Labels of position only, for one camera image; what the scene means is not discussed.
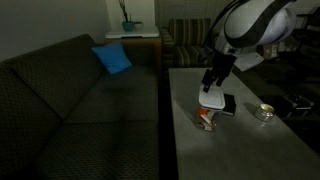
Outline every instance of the sofa cushion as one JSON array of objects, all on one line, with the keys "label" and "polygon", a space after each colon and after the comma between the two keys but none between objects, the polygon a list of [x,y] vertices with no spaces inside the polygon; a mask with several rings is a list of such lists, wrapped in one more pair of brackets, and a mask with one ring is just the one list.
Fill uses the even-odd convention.
[{"label": "sofa cushion", "polygon": [[0,65],[0,179],[32,162],[59,116],[9,68]]},{"label": "sofa cushion", "polygon": [[91,49],[97,54],[102,64],[108,69],[110,74],[115,74],[132,66],[120,41],[106,44],[104,46],[93,47]]},{"label": "sofa cushion", "polygon": [[169,32],[175,45],[202,45],[209,29],[211,19],[170,19]]},{"label": "sofa cushion", "polygon": [[157,102],[154,69],[132,66],[112,76],[102,76],[64,123],[156,121]]},{"label": "sofa cushion", "polygon": [[[211,67],[211,59],[198,62],[200,46],[176,46],[173,58],[173,67]],[[212,49],[205,46],[205,52],[212,52]]]},{"label": "sofa cushion", "polygon": [[8,65],[64,119],[103,73],[89,35],[17,57]]},{"label": "sofa cushion", "polygon": [[62,125],[35,160],[34,174],[38,179],[159,179],[157,148],[152,121]]}]

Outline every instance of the sofa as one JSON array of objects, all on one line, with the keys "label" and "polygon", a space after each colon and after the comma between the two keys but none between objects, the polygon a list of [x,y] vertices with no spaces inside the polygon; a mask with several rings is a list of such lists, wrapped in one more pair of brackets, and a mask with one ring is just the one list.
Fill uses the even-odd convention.
[{"label": "sofa", "polygon": [[209,33],[210,18],[172,18],[168,27],[160,30],[162,36],[163,77],[168,76],[169,68],[211,67],[211,61],[198,62],[198,55],[204,46],[205,52],[211,52],[218,36],[216,31]]},{"label": "sofa", "polygon": [[0,179],[158,179],[154,59],[124,46],[132,66],[110,74],[97,46],[83,34],[0,63]]}]

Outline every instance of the dark sofa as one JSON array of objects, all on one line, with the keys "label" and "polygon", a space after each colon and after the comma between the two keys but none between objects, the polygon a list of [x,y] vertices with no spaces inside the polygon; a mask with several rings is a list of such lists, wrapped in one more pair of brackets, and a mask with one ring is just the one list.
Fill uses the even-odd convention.
[{"label": "dark sofa", "polygon": [[109,74],[94,46],[84,34],[0,63],[0,179],[158,179],[153,58],[124,47],[133,66]]}]

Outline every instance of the vase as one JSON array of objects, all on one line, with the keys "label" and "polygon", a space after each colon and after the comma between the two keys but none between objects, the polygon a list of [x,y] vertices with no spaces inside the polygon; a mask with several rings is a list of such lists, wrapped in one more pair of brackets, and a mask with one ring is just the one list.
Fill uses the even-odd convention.
[{"label": "vase", "polygon": [[122,28],[126,32],[133,31],[134,29],[134,22],[132,21],[123,21],[122,22]]}]

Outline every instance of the sofa armrest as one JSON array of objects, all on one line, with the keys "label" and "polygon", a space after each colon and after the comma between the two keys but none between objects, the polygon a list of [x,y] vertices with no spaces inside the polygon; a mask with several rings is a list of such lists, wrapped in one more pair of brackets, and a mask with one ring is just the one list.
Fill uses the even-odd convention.
[{"label": "sofa armrest", "polygon": [[173,64],[175,43],[168,28],[160,29],[160,34],[162,38],[162,68],[167,70]]}]

